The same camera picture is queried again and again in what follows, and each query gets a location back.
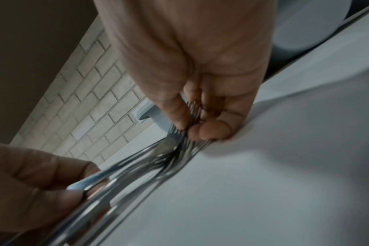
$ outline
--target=white surface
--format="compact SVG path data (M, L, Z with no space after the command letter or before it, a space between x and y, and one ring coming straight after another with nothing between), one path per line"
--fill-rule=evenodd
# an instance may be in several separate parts
M162 136L153 124L102 167ZM103 245L369 245L369 15L266 82L251 123Z

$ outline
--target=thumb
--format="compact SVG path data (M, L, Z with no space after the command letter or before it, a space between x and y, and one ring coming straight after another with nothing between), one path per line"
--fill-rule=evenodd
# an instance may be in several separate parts
M185 129L190 123L190 110L180 94L165 100L153 101L165 116L180 130Z
M58 222L78 206L82 195L33 188L0 170L0 231L23 232Z

